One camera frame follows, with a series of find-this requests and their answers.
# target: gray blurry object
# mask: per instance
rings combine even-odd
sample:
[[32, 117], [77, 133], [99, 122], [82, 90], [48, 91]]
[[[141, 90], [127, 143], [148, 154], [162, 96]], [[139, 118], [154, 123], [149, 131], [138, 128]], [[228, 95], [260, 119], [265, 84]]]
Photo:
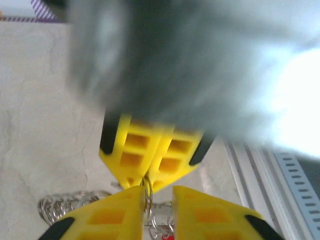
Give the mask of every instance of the gray blurry object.
[[68, 5], [69, 83], [107, 116], [320, 156], [319, 0], [45, 2]]

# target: yellow plastic piece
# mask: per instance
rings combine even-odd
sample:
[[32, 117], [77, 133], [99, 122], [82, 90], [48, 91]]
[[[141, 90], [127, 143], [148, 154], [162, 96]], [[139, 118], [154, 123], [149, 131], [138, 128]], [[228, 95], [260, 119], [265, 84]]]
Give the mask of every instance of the yellow plastic piece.
[[75, 219], [60, 240], [141, 240], [145, 188], [135, 186], [66, 214]]
[[176, 240], [263, 240], [245, 219], [254, 210], [184, 187], [173, 187]]
[[148, 176], [155, 193], [196, 168], [189, 161], [202, 136], [201, 132], [179, 132], [123, 115], [112, 153], [100, 149], [99, 156], [124, 189], [138, 186]]

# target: metal spring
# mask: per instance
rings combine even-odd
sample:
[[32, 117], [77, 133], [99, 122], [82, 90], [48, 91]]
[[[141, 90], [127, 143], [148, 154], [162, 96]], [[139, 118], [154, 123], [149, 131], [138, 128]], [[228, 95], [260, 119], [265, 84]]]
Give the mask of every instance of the metal spring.
[[[146, 186], [146, 222], [144, 227], [148, 228], [151, 239], [161, 240], [162, 237], [167, 239], [174, 235], [174, 224], [172, 218], [171, 202], [153, 203], [153, 193], [148, 184], [148, 179], [142, 181], [141, 185]], [[112, 195], [110, 192], [104, 190], [98, 191], [77, 191], [74, 193], [53, 194], [48, 195], [38, 202], [38, 212], [40, 217], [48, 224], [52, 225], [61, 217], [72, 210], [81, 208], [85, 205], [103, 199]], [[167, 208], [170, 214], [167, 215], [165, 223], [157, 223], [157, 212], [163, 208]]]

